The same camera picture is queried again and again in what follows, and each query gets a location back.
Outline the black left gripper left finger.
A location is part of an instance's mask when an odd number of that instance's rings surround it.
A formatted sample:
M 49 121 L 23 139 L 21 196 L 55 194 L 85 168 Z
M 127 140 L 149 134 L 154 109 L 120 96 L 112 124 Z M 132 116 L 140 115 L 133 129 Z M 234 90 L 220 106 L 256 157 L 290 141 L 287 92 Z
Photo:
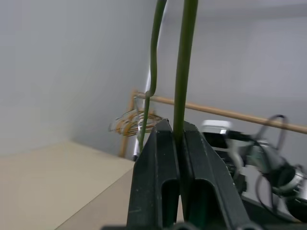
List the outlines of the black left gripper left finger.
M 177 219 L 179 167 L 167 119 L 152 129 L 134 167 L 127 227 L 170 228 Z

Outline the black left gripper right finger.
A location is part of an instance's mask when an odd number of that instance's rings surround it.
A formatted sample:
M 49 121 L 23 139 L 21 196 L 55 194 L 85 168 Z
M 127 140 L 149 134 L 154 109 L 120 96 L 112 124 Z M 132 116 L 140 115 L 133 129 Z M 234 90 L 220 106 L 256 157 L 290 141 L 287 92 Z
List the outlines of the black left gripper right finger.
M 226 164 L 189 122 L 184 123 L 178 163 L 185 221 L 197 228 L 243 228 L 251 223 Z

